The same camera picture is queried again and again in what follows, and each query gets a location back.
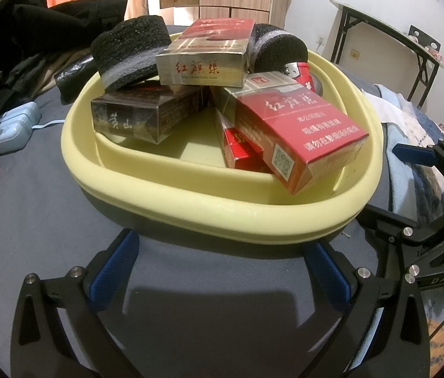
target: white wall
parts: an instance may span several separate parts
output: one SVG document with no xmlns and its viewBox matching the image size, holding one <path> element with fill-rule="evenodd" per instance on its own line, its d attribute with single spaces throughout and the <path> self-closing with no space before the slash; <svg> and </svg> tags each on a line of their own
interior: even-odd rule
<svg viewBox="0 0 444 378">
<path fill-rule="evenodd" d="M 444 0 L 337 0 L 360 9 L 401 31 L 415 25 L 441 44 L 444 56 Z M 285 28 L 303 39 L 315 51 L 318 36 L 327 39 L 319 53 L 330 59 L 340 21 L 340 12 L 329 0 L 290 0 Z M 351 48 L 360 51 L 358 61 L 349 56 Z M 410 92 L 418 74 L 418 62 L 412 51 L 391 37 L 359 24 L 347 34 L 339 63 L 372 83 L 382 83 L 404 97 Z M 419 84 L 413 96 L 417 104 L 423 93 Z M 444 124 L 444 70 L 437 77 L 423 110 L 437 123 Z"/>
</svg>

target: qr code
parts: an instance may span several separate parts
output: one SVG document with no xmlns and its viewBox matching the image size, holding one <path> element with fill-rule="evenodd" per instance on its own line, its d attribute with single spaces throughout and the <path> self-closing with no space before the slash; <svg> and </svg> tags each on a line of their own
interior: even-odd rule
<svg viewBox="0 0 444 378">
<path fill-rule="evenodd" d="M 278 144 L 274 145 L 273 160 L 271 163 L 288 182 L 288 178 L 292 173 L 294 161 Z"/>
</svg>

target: gray bedsheet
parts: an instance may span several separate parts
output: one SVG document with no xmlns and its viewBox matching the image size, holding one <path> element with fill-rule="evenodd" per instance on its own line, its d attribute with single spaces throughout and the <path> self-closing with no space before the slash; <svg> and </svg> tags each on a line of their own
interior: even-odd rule
<svg viewBox="0 0 444 378">
<path fill-rule="evenodd" d="M 69 110 L 57 88 L 37 103 L 42 122 Z M 142 235 L 140 254 L 127 288 L 100 318 L 145 377 L 297 377 L 340 316 L 309 277 L 299 246 L 216 239 L 100 202 L 72 179 L 61 156 L 61 129 L 35 131 L 23 150 L 0 157 L 0 367 L 9 374 L 24 276 L 54 278 L 85 266 L 126 226 Z M 386 162 L 371 203 L 388 208 Z M 354 221 L 332 245 L 355 267 L 381 274 L 382 249 L 367 239 Z M 89 366 L 63 312 L 61 318 Z"/>
<path fill-rule="evenodd" d="M 348 79 L 359 89 L 364 90 L 368 94 L 374 95 L 375 97 L 381 98 L 381 92 L 378 87 L 367 82 L 365 79 L 360 78 L 355 75 L 353 72 L 344 69 L 342 66 L 334 64 L 344 75 L 348 77 Z"/>
</svg>

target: power outlet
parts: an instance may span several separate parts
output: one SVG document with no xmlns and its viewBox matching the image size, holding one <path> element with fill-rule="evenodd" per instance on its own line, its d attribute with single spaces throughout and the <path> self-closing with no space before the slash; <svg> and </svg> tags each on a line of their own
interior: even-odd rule
<svg viewBox="0 0 444 378">
<path fill-rule="evenodd" d="M 352 57 L 352 58 L 354 58 L 354 59 L 356 59 L 357 61 L 359 60 L 359 58 L 360 58 L 360 51 L 357 51 L 357 50 L 351 50 L 350 51 L 350 57 Z"/>
</svg>

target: blue gripper pad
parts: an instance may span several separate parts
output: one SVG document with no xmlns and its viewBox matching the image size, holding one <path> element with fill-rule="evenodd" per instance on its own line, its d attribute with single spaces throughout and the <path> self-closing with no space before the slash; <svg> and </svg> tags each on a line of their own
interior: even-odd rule
<svg viewBox="0 0 444 378">
<path fill-rule="evenodd" d="M 107 250 L 98 252 L 86 268 L 83 287 L 94 312 L 107 309 L 140 250 L 140 236 L 123 229 Z"/>
<path fill-rule="evenodd" d="M 404 163 L 423 166 L 435 166 L 437 163 L 435 152 L 428 147 L 397 144 L 393 147 L 392 152 Z"/>
<path fill-rule="evenodd" d="M 303 243 L 304 259 L 332 306 L 346 312 L 351 306 L 351 286 L 320 242 Z"/>
</svg>

